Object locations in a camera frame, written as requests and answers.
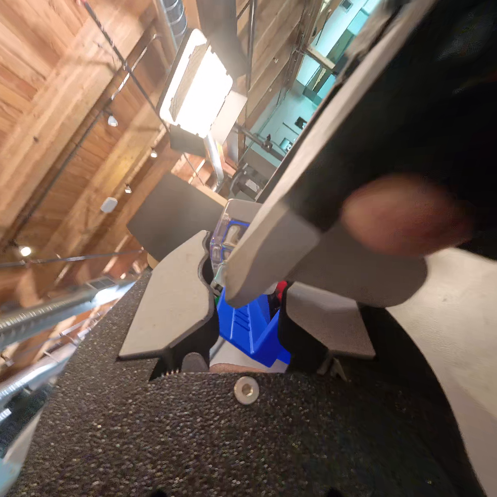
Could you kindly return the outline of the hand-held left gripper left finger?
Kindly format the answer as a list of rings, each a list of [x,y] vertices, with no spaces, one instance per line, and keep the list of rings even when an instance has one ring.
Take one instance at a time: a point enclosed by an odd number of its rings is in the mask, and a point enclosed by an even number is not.
[[[156,370],[209,370],[219,339],[208,242],[202,230],[155,269],[118,353],[120,361],[157,359]]]

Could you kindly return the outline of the person's right hand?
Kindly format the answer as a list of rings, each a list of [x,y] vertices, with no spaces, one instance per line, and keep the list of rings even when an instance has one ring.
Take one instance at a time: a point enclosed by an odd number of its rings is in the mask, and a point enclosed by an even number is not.
[[[426,256],[471,239],[474,221],[446,189],[414,175],[376,179],[344,201],[340,221],[374,252]]]

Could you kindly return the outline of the white diffuser panel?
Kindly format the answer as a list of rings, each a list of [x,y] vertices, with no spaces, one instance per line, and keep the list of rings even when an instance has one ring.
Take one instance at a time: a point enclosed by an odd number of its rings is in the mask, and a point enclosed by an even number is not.
[[[211,127],[212,137],[217,144],[223,145],[225,143],[246,102],[245,95],[230,90]]]

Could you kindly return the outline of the blue plastic bin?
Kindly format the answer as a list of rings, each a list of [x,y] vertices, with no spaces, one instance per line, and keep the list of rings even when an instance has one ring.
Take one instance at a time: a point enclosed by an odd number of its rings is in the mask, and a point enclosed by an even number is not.
[[[247,305],[234,308],[223,289],[217,303],[220,336],[254,361],[272,367],[290,363],[291,354],[278,339],[280,302],[262,294]]]

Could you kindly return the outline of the bright light panel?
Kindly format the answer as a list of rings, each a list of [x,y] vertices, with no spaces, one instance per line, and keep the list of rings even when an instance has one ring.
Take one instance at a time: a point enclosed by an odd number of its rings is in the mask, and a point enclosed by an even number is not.
[[[168,125],[204,139],[233,86],[233,79],[199,29],[187,29],[157,109]]]

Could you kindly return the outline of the black panel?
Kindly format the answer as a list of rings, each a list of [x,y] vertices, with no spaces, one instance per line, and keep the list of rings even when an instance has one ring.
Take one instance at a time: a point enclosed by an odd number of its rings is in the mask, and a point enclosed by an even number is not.
[[[197,1],[201,31],[229,76],[245,75],[247,57],[238,38],[236,1]]]

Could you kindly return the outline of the clear acrylic cube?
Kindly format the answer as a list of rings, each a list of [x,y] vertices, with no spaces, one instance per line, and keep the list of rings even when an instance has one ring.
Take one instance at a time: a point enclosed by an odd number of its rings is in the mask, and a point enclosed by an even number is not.
[[[261,204],[239,199],[228,200],[210,240],[210,261],[213,269],[211,287],[221,291],[224,287],[223,272],[233,252]]]

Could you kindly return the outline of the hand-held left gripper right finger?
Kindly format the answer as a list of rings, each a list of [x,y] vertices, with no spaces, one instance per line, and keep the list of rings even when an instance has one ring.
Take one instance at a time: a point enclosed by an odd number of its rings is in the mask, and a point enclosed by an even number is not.
[[[289,352],[288,371],[346,379],[339,357],[373,359],[357,302],[303,283],[282,293],[279,342]]]

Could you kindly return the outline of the silver ceiling pipes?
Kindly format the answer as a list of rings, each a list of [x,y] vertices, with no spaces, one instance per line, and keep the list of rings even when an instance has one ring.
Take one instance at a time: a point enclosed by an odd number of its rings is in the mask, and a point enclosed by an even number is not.
[[[7,408],[12,399],[22,391],[27,389],[33,392],[59,376],[77,348],[73,344],[62,346],[45,355],[37,363],[2,381],[1,411]]]

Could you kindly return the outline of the person's left hand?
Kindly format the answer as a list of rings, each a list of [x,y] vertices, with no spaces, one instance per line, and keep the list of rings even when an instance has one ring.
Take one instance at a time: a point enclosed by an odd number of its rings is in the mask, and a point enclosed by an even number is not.
[[[210,373],[222,374],[222,373],[267,373],[267,370],[263,370],[260,368],[254,368],[245,365],[236,365],[229,363],[216,363],[209,367]]]

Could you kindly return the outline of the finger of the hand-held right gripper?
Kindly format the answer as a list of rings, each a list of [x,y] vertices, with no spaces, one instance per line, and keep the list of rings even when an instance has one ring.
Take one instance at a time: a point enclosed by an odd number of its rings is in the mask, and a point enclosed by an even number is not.
[[[283,279],[372,307],[390,307],[414,295],[427,274],[425,258],[373,252],[336,221]]]
[[[408,97],[391,104],[385,78],[438,1],[382,2],[352,46],[339,82],[264,190],[266,198],[227,260],[228,303],[240,307],[282,281],[333,223],[352,192],[390,169],[374,151]]]

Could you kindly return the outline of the silver ventilation duct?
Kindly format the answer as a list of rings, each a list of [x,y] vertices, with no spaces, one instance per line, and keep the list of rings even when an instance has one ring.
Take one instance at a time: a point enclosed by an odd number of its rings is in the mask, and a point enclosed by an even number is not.
[[[114,280],[101,277],[50,301],[1,315],[1,350],[63,320],[119,299],[136,282],[137,278]]]
[[[158,32],[165,46],[177,52],[187,30],[183,1],[153,1],[157,12]]]

